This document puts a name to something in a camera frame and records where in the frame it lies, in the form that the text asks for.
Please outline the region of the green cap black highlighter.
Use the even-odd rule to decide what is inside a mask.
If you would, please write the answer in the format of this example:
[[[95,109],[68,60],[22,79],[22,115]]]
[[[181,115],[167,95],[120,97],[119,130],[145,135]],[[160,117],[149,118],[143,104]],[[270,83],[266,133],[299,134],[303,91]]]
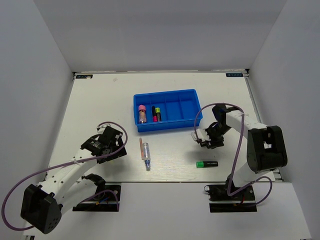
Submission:
[[[217,161],[197,161],[196,168],[214,168],[218,167],[219,163]]]

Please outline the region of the pink cap black highlighter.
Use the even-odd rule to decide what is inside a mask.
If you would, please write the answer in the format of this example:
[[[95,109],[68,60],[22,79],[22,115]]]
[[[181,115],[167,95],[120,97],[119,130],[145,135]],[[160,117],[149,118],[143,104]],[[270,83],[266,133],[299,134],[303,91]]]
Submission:
[[[157,122],[158,118],[156,113],[156,107],[154,105],[151,107],[151,111],[152,111],[152,121]]]

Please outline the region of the crayon bottle pink cap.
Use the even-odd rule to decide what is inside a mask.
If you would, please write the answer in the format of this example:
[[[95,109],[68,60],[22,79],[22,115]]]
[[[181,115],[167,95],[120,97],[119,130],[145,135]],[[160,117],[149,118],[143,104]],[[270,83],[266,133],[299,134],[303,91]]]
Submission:
[[[147,122],[147,115],[146,115],[146,106],[145,105],[139,105],[138,106],[138,123],[139,124],[145,124]]]

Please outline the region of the yellow cap black highlighter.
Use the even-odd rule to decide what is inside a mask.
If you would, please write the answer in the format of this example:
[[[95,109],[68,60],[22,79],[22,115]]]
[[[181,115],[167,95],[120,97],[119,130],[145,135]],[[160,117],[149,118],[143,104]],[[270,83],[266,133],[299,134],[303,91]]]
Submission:
[[[161,122],[162,121],[162,116],[161,116],[161,110],[160,110],[159,107],[155,108],[155,113],[156,113],[157,121]]]

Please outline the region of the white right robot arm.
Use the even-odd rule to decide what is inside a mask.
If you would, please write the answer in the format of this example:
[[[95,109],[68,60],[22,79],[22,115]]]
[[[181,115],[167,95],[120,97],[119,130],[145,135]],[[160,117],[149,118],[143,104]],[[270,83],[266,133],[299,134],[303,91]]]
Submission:
[[[226,195],[236,200],[248,186],[270,178],[268,174],[288,164],[282,129],[257,122],[235,105],[214,104],[212,113],[216,119],[209,127],[198,130],[202,134],[200,145],[208,149],[224,146],[224,136],[236,130],[240,136],[226,180]]]

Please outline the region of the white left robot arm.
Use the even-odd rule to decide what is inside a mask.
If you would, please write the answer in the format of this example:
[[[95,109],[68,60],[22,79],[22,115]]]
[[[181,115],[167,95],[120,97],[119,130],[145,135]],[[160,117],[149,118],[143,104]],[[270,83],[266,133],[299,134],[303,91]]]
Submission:
[[[88,171],[127,154],[122,136],[123,132],[109,124],[98,126],[97,134],[80,146],[71,165],[25,189],[20,216],[43,234],[49,234],[68,210],[82,202],[113,195],[101,176]]]

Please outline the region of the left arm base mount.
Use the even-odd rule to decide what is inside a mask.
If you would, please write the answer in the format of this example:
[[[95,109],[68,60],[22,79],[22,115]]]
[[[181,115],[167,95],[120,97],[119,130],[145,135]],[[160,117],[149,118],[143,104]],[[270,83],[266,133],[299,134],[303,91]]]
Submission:
[[[121,200],[120,184],[106,184],[106,190],[114,192],[116,197],[111,192],[104,192],[88,201],[79,203],[72,208],[73,212],[118,212]]]

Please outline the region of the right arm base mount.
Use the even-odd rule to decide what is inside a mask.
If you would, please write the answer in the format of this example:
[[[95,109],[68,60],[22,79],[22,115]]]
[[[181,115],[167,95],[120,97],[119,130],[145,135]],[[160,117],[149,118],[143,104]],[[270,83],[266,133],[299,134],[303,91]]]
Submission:
[[[226,184],[205,185],[203,189],[209,196],[210,213],[257,212],[256,198],[252,186],[248,186],[233,196],[227,194]]]

